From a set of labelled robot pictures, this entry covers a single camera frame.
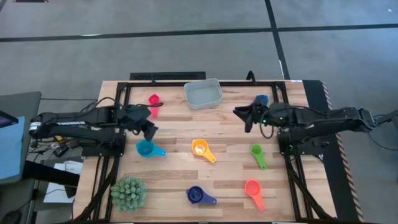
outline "wooden tabletop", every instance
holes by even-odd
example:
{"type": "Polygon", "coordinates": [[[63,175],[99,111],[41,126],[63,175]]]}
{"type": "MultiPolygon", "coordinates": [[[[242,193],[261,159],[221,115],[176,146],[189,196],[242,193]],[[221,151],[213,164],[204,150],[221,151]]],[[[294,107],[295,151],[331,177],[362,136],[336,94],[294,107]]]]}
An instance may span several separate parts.
{"type": "MultiPolygon", "coordinates": [[[[99,98],[113,97],[117,81],[105,81],[99,98]]],[[[303,84],[286,81],[289,103],[308,106],[303,84]]],[[[119,212],[113,206],[112,222],[259,222],[293,221],[294,211],[283,157],[279,154],[277,137],[265,139],[258,125],[250,133],[244,132],[244,123],[233,114],[236,106],[249,105],[259,94],[269,96],[267,86],[222,87],[222,103],[213,108],[190,110],[183,87],[134,87],[130,104],[147,103],[151,94],[160,96],[164,105],[159,117],[151,119],[157,130],[154,143],[167,151],[165,157],[141,157],[136,143],[143,136],[127,134],[125,154],[121,158],[118,179],[139,177],[147,184],[145,205],[137,211],[119,212]],[[191,143],[205,139],[217,161],[212,164],[194,156],[191,143]],[[249,153],[252,144],[260,144],[264,151],[267,169],[260,170],[249,153]],[[244,193],[244,183],[256,179],[262,187],[265,210],[259,211],[252,199],[244,193]],[[194,204],[185,191],[200,186],[208,195],[217,198],[217,205],[194,204]]],[[[101,106],[112,105],[104,101],[101,106]]],[[[267,127],[266,135],[271,128],[267,127]]],[[[85,159],[73,206],[75,216],[80,214],[91,200],[97,157],[85,159]]],[[[322,162],[314,156],[302,156],[303,168],[309,191],[332,216],[336,215],[333,200],[322,162]]],[[[302,216],[305,210],[302,194],[298,191],[302,216]]],[[[108,192],[103,196],[100,218],[104,217],[108,192]]]]}

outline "red measuring cup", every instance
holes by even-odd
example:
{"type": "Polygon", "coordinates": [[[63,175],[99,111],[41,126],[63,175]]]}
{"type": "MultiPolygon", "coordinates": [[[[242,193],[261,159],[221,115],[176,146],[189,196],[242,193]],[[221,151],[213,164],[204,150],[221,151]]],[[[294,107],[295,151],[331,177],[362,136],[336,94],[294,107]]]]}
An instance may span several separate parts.
{"type": "Polygon", "coordinates": [[[248,180],[244,185],[244,191],[254,200],[257,208],[260,211],[265,209],[264,202],[262,201],[261,186],[256,180],[248,180]]]}
{"type": "MultiPolygon", "coordinates": [[[[158,95],[152,94],[149,97],[148,101],[149,101],[149,104],[154,105],[154,104],[160,103],[160,98],[158,95]]],[[[157,112],[159,110],[159,107],[150,107],[149,110],[150,110],[150,115],[153,118],[157,118],[157,112]]]]}

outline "yellow measuring cup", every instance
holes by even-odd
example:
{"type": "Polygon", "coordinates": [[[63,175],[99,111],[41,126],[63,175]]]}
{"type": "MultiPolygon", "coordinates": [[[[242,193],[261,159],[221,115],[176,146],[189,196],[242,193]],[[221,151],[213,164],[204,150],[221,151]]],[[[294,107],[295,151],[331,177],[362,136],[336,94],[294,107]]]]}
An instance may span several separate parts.
{"type": "Polygon", "coordinates": [[[210,152],[209,145],[203,139],[195,139],[192,141],[192,152],[197,156],[203,156],[211,163],[216,162],[216,157],[210,152]]]}

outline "measuring scoop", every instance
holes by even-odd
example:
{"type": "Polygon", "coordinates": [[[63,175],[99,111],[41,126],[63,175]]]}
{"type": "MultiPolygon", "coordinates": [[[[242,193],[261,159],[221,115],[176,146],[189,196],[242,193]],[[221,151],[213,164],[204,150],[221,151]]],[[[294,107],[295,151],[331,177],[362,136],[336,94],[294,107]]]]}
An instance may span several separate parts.
{"type": "Polygon", "coordinates": [[[261,186],[256,180],[248,180],[244,185],[244,191],[253,198],[254,203],[256,203],[257,208],[260,211],[265,209],[264,202],[262,201],[261,186]]]}
{"type": "Polygon", "coordinates": [[[262,148],[261,146],[254,144],[250,148],[250,152],[252,155],[254,155],[254,158],[257,160],[260,169],[267,169],[267,164],[264,160],[264,155],[262,154],[262,148]]]}
{"type": "Polygon", "coordinates": [[[187,197],[188,200],[194,204],[194,203],[208,203],[210,205],[216,205],[217,204],[217,199],[209,196],[206,194],[202,188],[198,186],[193,186],[190,189],[187,190],[187,197]]]}
{"type": "Polygon", "coordinates": [[[137,144],[138,154],[142,157],[151,157],[154,155],[166,156],[166,151],[157,147],[153,142],[141,140],[137,144]]]}
{"type": "MultiPolygon", "coordinates": [[[[152,94],[152,95],[149,97],[148,101],[149,101],[149,103],[150,103],[151,105],[154,105],[154,104],[160,103],[160,98],[159,98],[158,95],[152,94]]],[[[159,107],[157,107],[157,106],[156,106],[156,107],[150,107],[149,110],[150,110],[151,116],[152,116],[153,118],[157,118],[157,112],[158,112],[158,110],[159,110],[159,107]]]]}
{"type": "Polygon", "coordinates": [[[216,162],[216,157],[210,152],[209,145],[203,139],[195,139],[192,141],[192,152],[197,156],[203,156],[211,163],[216,162]]]}

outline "concrete floor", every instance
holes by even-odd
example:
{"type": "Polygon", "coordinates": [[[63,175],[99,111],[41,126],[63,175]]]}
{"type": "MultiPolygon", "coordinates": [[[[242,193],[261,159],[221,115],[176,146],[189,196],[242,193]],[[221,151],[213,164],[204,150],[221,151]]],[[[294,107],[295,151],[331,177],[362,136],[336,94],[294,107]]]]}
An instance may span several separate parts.
{"type": "MultiPolygon", "coordinates": [[[[398,21],[393,0],[271,3],[278,27],[398,21]]],[[[0,37],[244,27],[270,27],[264,1],[8,1],[0,13],[0,37]]],[[[397,109],[397,38],[397,29],[280,33],[291,79],[323,80],[335,108],[362,106],[374,114],[397,109]]],[[[130,72],[206,71],[208,78],[241,79],[253,70],[257,78],[282,78],[271,33],[0,43],[0,58],[0,94],[38,90],[49,98],[96,98],[103,80],[126,80],[130,72]]],[[[40,111],[76,111],[86,103],[43,101],[40,111]]],[[[398,148],[391,126],[372,134],[398,148]]],[[[365,134],[343,137],[365,220],[396,223],[398,152],[365,134]]],[[[69,213],[68,206],[40,213],[37,223],[61,222],[69,213]]]]}

